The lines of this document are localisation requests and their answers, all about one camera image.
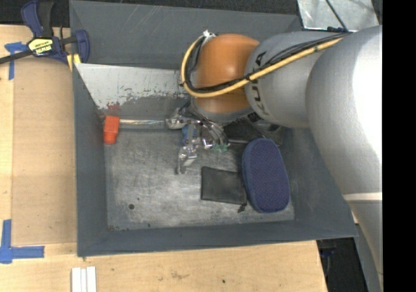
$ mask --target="blue tape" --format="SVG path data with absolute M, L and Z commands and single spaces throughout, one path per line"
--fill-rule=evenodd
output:
M 17 51 L 25 51 L 27 50 L 27 46 L 22 44 L 21 42 L 13 42 L 11 44 L 5 44 L 6 50 L 10 54 L 14 54 Z M 14 61 L 10 61 L 10 65 L 8 66 L 8 80 L 11 81 L 14 78 Z
M 44 258 L 45 246 L 12 247 L 12 220 L 3 221 L 3 234 L 1 237 L 0 263 L 11 264 L 13 259 Z

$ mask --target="gray bin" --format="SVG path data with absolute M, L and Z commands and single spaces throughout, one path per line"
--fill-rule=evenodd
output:
M 179 68 L 185 50 L 206 29 L 214 33 L 245 34 L 259 41 L 278 33 L 301 29 L 296 16 L 84 1 L 71 1 L 70 18 L 73 32 L 85 29 L 90 36 L 91 56 L 88 63 L 102 64 L 106 67 L 167 70 Z M 96 86 L 97 83 L 100 83 L 99 78 L 95 82 Z M 185 215 L 184 219 L 178 220 L 177 216 L 183 215 L 183 212 L 179 210 L 179 206 L 175 211 L 175 202 L 172 199 L 174 198 L 176 203 L 185 203 L 186 206 L 189 192 L 177 191 L 172 197 L 167 190 L 166 198 L 161 196 L 161 191 L 158 192 L 157 198 L 152 198 L 151 193 L 147 193 L 148 203 L 151 205 L 138 206 L 136 203 L 134 210 L 140 210 L 140 215 L 129 214 L 130 209 L 125 204 L 117 206 L 114 171 L 119 171 L 116 172 L 116 177 L 120 180 L 128 178 L 130 170 L 134 170 L 135 174 L 140 176 L 140 166 L 135 166 L 134 157 L 113 159 L 114 155 L 129 155 L 133 150 L 132 147 L 129 148 L 128 140 L 122 137 L 121 132 L 116 144 L 118 146 L 109 148 L 104 145 L 102 115 L 110 114 L 111 109 L 103 108 L 96 103 L 96 96 L 92 96 L 94 92 L 92 93 L 90 86 L 91 82 L 83 80 L 80 70 L 74 68 L 79 256 L 259 245 L 357 235 L 349 206 L 325 167 L 307 129 L 285 132 L 281 153 L 291 184 L 291 206 L 280 215 L 256 215 L 248 209 L 246 216 L 238 216 L 241 214 L 235 212 L 237 218 L 234 222 L 232 219 L 224 220 L 223 215 L 214 214 L 204 220 L 203 210 L 198 211 L 198 200 L 193 198 L 192 203 L 196 209 L 188 212 L 189 216 Z M 158 104 L 162 103 L 166 108 L 159 108 L 156 115 L 162 119 L 165 113 L 171 112 L 170 108 L 173 105 L 181 104 L 185 99 L 186 96 L 178 97 L 177 100 L 172 96 L 161 102 L 158 99 L 150 101 L 138 98 L 119 105 L 117 113 L 131 118 L 144 117 L 143 112 L 149 111 L 149 106 L 154 103 L 161 106 Z M 146 130 L 142 129 L 122 129 L 123 135 L 128 131 L 131 132 L 129 136 L 135 140 L 140 141 L 146 136 Z M 158 129 L 154 130 L 153 134 L 155 131 L 162 131 L 163 134 L 169 132 Z M 169 133 L 168 136 L 172 138 L 176 135 Z M 160 141 L 152 150 L 175 152 L 174 141 L 169 144 Z M 207 152 L 201 153 L 203 162 L 203 156 L 206 158 L 205 153 Z M 238 167 L 238 160 L 235 161 L 235 166 Z M 153 181 L 155 185 L 162 182 L 169 184 L 166 176 L 170 171 L 166 166 L 159 168 L 155 164 L 153 171 L 151 176 L 148 171 L 143 172 L 146 175 L 142 174 L 143 178 L 146 177 L 147 185 Z M 194 183 L 192 179 L 188 179 L 188 182 L 189 180 L 195 191 L 201 180 L 198 177 L 195 177 Z M 152 216 L 152 223 L 146 220 L 137 221 L 138 217 L 146 216 L 146 213 L 153 211 L 162 214 L 162 211 L 155 209 L 159 203 L 165 204 L 163 219 L 168 221 L 171 217 L 170 225 L 154 225 L 154 222 L 158 221 L 157 215 Z

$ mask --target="metal plate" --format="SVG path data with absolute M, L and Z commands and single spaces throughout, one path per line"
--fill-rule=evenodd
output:
M 325 0 L 297 0 L 305 29 L 342 27 Z M 349 31 L 378 25 L 371 0 L 329 0 Z

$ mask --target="black object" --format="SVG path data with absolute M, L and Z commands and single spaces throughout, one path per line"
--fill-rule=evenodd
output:
M 250 203 L 262 213 L 277 212 L 289 203 L 290 188 L 279 147 L 271 139 L 255 139 L 244 149 L 242 176 Z
M 247 204 L 247 194 L 237 172 L 204 166 L 201 169 L 201 199 L 230 204 Z

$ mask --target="blue clamp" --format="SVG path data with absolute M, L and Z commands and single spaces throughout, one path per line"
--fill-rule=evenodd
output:
M 78 30 L 72 38 L 61 40 L 53 36 L 53 30 L 50 26 L 50 16 L 53 7 L 52 2 L 39 2 L 36 0 L 29 1 L 21 8 L 21 17 L 23 22 L 33 33 L 33 38 L 47 38 L 51 41 L 51 50 L 48 52 L 33 52 L 35 57 L 49 57 L 68 65 L 68 53 L 64 50 L 64 45 L 77 42 L 78 54 L 81 61 L 85 63 L 90 55 L 90 42 L 85 30 Z
M 11 231 L 12 220 L 4 220 L 0 247 L 0 263 L 11 264 L 13 259 L 45 257 L 45 246 L 11 247 Z
M 38 38 L 39 36 L 42 36 L 44 33 L 42 23 L 40 22 L 38 16 L 38 6 L 38 1 L 30 1 L 26 3 L 20 10 L 23 22 L 26 26 L 28 26 L 28 28 L 31 29 L 34 38 Z

